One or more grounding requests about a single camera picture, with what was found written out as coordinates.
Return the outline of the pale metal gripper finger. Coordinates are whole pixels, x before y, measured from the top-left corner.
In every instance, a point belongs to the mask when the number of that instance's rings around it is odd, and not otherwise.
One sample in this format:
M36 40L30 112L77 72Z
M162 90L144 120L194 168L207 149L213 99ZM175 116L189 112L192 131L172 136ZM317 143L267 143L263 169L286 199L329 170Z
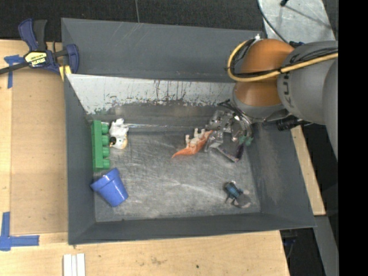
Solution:
M209 122L205 125L207 130L227 132L229 126L229 111L216 110Z
M218 140L210 139L205 144L205 152L208 152L211 149L218 150L218 152L224 155L227 159L234 163L237 163L243 157L244 144L238 145L234 142L231 142L230 147L227 148L224 142L221 143Z

